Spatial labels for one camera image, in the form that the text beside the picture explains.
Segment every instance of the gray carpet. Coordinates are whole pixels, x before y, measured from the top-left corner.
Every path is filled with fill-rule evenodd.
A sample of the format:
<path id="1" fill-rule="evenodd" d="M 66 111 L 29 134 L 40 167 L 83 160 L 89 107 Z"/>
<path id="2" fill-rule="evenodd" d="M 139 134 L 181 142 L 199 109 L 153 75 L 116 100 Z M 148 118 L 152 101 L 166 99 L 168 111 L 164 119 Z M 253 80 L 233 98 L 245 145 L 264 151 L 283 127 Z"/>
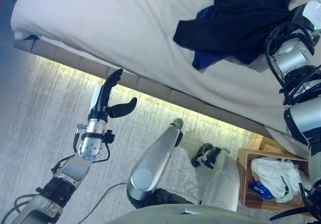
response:
<path id="1" fill-rule="evenodd" d="M 8 123 L 10 131 L 0 145 L 1 218 L 16 197 L 35 193 L 36 187 L 43 187 L 52 177 L 53 165 L 73 153 L 75 126 L 86 123 L 92 90 L 103 82 L 103 79 L 38 58 L 28 82 L 22 86 L 19 108 Z M 108 122 L 109 129 L 116 134 L 115 142 L 110 145 L 110 160 L 92 165 L 58 223 L 77 223 L 108 187 L 125 182 L 141 154 L 175 118 L 184 121 L 184 137 L 174 150 L 159 186 L 194 203 L 201 200 L 211 176 L 211 170 L 195 169 L 190 164 L 198 148 L 210 142 L 229 149 L 236 158 L 237 149 L 245 147 L 251 136 L 249 131 L 122 86 L 113 89 L 110 105 L 127 102 L 134 96 L 138 98 L 134 112 Z M 84 223 L 106 223 L 132 210 L 125 187 L 116 187 Z M 273 215 L 247 210 L 241 205 L 239 212 L 262 220 Z M 306 221 L 300 215 L 273 223 Z"/>

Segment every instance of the silver robot leg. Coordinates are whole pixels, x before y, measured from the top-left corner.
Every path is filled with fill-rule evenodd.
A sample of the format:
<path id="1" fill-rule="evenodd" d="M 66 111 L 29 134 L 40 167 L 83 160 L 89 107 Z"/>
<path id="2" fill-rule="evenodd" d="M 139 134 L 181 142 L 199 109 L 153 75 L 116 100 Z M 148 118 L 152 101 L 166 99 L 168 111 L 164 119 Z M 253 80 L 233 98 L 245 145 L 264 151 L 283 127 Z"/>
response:
<path id="1" fill-rule="evenodd" d="M 228 151 L 205 144 L 191 162 L 195 167 L 204 165 L 213 169 L 212 177 L 205 189 L 202 205 L 236 211 L 240 177 L 236 161 Z"/>

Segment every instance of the bed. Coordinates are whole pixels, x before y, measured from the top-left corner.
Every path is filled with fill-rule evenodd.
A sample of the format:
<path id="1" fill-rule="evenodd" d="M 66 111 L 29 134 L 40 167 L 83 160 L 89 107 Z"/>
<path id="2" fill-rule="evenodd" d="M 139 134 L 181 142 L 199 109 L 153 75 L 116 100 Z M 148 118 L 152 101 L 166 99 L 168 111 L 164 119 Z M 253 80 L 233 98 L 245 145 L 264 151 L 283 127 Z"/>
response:
<path id="1" fill-rule="evenodd" d="M 290 8 L 309 0 L 292 0 Z M 194 52 L 173 41 L 179 20 L 191 20 L 213 0 L 17 0 L 15 46 L 275 138 L 307 157 L 283 119 L 280 86 L 260 56 L 250 66 L 228 58 L 197 71 Z M 315 58 L 321 59 L 320 47 Z"/>

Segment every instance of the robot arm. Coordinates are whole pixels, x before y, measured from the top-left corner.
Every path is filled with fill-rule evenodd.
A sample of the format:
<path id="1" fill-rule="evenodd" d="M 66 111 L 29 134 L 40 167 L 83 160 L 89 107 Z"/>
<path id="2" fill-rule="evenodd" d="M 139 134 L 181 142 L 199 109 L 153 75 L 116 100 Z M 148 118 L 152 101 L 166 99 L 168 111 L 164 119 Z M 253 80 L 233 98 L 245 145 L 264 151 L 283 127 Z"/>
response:
<path id="1" fill-rule="evenodd" d="M 95 105 L 88 116 L 86 132 L 82 135 L 82 143 L 77 153 L 69 158 L 58 170 L 54 170 L 53 178 L 43 189 L 38 188 L 39 194 L 33 197 L 22 212 L 12 222 L 13 224 L 27 223 L 56 223 L 63 212 L 63 208 L 87 175 L 90 165 L 102 152 L 102 144 L 113 142 L 112 131 L 105 130 L 107 117 L 117 118 L 131 113 L 137 103 L 133 98 L 129 103 L 108 106 L 112 87 L 122 75 L 122 69 L 112 73 L 101 87 Z"/>
<path id="2" fill-rule="evenodd" d="M 292 22 L 274 29 L 265 45 L 269 66 L 284 94 L 284 120 L 292 136 L 309 149 L 312 189 L 307 197 L 321 219 L 321 63 L 313 58 L 321 33 L 321 4 L 311 1 L 295 9 Z"/>

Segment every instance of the blue label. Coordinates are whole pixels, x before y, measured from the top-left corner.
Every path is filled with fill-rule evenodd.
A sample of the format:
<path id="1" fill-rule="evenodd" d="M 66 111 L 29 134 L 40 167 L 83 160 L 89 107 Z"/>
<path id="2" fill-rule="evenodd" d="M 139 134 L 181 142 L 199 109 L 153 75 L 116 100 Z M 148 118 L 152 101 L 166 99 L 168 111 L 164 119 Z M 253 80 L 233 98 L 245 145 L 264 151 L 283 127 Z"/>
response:
<path id="1" fill-rule="evenodd" d="M 271 192 L 260 181 L 254 182 L 250 188 L 259 193 L 266 200 L 274 198 Z"/>

